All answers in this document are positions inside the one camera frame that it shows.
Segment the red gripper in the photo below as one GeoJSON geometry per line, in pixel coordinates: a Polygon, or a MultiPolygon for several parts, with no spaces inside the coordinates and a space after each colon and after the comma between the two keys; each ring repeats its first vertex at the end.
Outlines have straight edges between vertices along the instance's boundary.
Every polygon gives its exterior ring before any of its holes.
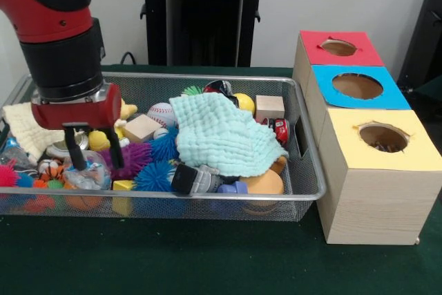
{"type": "Polygon", "coordinates": [[[75,133],[90,127],[103,129],[110,142],[110,158],[116,169],[124,167],[119,138],[114,124],[120,118],[122,95],[118,85],[105,83],[92,95],[67,102],[48,102],[35,91],[31,98],[34,119],[41,127],[50,130],[63,130],[64,141],[73,166],[78,171],[86,169],[86,161],[80,146],[75,141],[75,133]]]}

